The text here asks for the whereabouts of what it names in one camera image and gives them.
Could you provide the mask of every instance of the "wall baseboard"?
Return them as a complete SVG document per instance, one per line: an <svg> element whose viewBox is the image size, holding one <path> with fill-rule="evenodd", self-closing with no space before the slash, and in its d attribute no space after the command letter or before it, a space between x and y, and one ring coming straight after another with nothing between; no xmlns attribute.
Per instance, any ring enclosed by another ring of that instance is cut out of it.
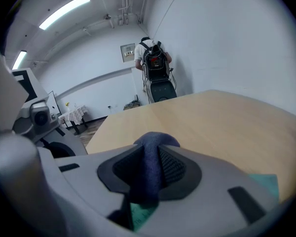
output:
<svg viewBox="0 0 296 237"><path fill-rule="evenodd" d="M95 121L100 121L100 120L106 119L107 117L108 116L104 116L104 117L101 117L101 118L96 118L96 119L93 119L93 120L86 121L85 123L89 124L89 123L92 123L92 122L95 122ZM84 124L81 123L81 124L77 124L76 126L79 128L81 125L84 125ZM73 128L73 126L66 127L67 130L70 130L70 128Z"/></svg>

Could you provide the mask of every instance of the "white table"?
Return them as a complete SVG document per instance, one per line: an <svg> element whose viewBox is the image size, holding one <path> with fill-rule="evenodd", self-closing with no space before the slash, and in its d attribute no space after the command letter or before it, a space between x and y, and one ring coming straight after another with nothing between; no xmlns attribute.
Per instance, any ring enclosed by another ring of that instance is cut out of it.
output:
<svg viewBox="0 0 296 237"><path fill-rule="evenodd" d="M58 117L59 120L64 121L70 121L70 123L73 125L75 130L75 135L82 133L82 131L79 131L76 124L81 124L81 122L84 124L84 126L87 128L83 115L87 113L88 110L85 105L79 106L71 111L68 111Z"/></svg>

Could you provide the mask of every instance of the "electrical panel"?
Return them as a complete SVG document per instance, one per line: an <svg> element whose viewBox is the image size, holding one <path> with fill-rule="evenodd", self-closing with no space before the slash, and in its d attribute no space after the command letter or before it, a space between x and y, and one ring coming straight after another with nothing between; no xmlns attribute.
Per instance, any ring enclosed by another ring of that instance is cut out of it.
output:
<svg viewBox="0 0 296 237"><path fill-rule="evenodd" d="M120 50L123 62L134 61L135 44L122 45Z"/></svg>

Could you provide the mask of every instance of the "ceiling light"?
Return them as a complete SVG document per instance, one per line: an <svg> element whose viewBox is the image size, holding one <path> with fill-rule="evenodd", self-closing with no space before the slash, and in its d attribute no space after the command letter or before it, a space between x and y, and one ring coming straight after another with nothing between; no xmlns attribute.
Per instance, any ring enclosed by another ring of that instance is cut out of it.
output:
<svg viewBox="0 0 296 237"><path fill-rule="evenodd" d="M80 5L85 4L86 2L89 2L90 0L73 0L70 3L64 5L59 10L54 12L52 15L50 15L40 26L39 28L46 30L47 27L49 27L52 23L54 23L57 19L64 16L67 12L77 8Z"/></svg>
<svg viewBox="0 0 296 237"><path fill-rule="evenodd" d="M18 67L20 66L24 56L26 55L26 51L21 51L18 58L16 58L16 61L13 65L13 68L12 69L18 69Z"/></svg>

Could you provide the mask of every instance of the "white t-shirt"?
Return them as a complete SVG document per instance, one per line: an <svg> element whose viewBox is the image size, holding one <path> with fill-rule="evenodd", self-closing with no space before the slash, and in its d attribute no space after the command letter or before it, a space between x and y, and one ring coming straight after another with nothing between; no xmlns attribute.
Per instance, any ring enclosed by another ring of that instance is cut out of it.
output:
<svg viewBox="0 0 296 237"><path fill-rule="evenodd" d="M147 40L144 40L143 43L145 43L148 47L152 47L154 45L157 45L158 42L154 41L153 39L147 39ZM161 43L160 47L162 48L162 50L164 52L166 52L166 50L164 49L164 45L162 43ZM138 44L135 47L135 51L134 51L135 61L136 60L142 61L145 51L146 51L146 49L144 48L144 46Z"/></svg>

